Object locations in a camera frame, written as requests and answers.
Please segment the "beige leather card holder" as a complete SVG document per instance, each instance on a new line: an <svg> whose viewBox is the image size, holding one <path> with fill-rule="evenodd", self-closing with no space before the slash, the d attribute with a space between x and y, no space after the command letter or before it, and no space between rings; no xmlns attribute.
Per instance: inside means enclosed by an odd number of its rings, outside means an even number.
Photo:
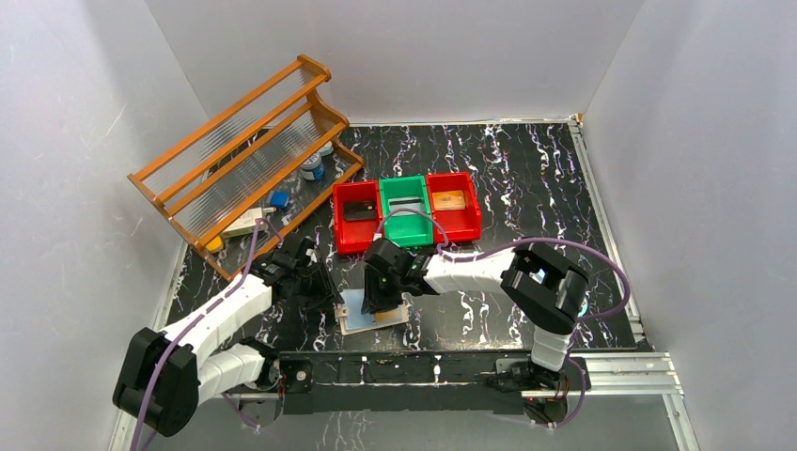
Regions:
<svg viewBox="0 0 797 451"><path fill-rule="evenodd" d="M409 321L409 303L404 300L398 307L403 319L395 322L379 323L374 314L362 314L361 304L364 299L363 289L344 289L340 292L341 304L335 308L335 318L343 335L359 334L368 331L392 327Z"/></svg>

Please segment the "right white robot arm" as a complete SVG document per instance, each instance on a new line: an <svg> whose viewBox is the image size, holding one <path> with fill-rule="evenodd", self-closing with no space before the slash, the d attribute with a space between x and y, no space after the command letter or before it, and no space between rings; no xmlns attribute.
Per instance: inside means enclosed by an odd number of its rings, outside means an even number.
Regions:
<svg viewBox="0 0 797 451"><path fill-rule="evenodd" d="M498 369L493 384L504 390L555 389L565 379L565 360L589 276L553 247L532 243L492 254L414 254L378 239L364 262L362 313L392 310L406 294L504 293L532 322L533 345L525 363Z"/></svg>

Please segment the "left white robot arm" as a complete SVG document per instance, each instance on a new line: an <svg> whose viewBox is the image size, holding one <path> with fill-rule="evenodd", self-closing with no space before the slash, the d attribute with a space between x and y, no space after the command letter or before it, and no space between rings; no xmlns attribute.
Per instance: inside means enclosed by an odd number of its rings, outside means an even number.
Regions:
<svg viewBox="0 0 797 451"><path fill-rule="evenodd" d="M338 299L316 243L289 233L190 315L160 331L138 331L126 351L112 402L135 417L139 428L148 426L170 437L201 404L232 388L281 388L288 378L273 346L254 337L228 349L223 344L250 319L278 304L311 310Z"/></svg>

